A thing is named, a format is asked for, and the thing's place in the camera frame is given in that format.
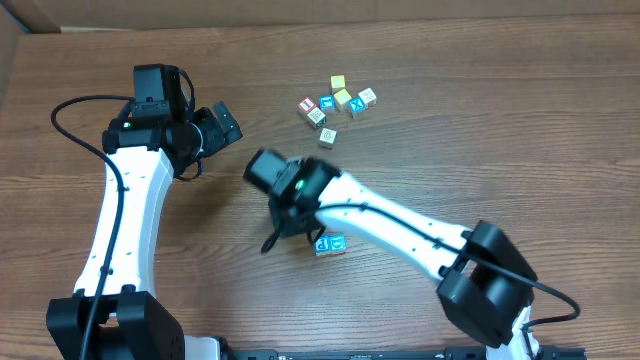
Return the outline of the red circle block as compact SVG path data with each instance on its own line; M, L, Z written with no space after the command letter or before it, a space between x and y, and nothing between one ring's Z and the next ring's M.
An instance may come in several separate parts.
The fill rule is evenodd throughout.
M347 249L347 242L344 235L332 235L328 238L329 249L333 254L344 253Z

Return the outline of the white spiral block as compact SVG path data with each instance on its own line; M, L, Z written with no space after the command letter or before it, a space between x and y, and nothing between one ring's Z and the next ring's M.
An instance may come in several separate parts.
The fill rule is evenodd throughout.
M323 128L319 136L319 145L324 148L332 149L335 146L336 138L336 130Z

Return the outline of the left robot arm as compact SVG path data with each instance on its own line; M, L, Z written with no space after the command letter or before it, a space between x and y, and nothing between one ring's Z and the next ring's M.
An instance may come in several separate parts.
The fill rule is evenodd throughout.
M132 97L93 148L105 163L94 241L71 296L50 301L46 326L66 359L223 359L222 340L184 334L156 298L154 259L164 200L191 165L242 137L222 102L197 108L185 70L133 70Z

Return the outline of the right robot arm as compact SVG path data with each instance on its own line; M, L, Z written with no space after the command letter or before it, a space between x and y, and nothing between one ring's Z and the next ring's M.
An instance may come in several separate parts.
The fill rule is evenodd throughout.
M540 345L525 329L537 278L497 226L472 229L423 216L369 190L318 158L285 159L259 150L244 172L264 192L274 224L262 246L325 230L360 237L407 261L430 278L448 320L486 347L489 359L534 359Z

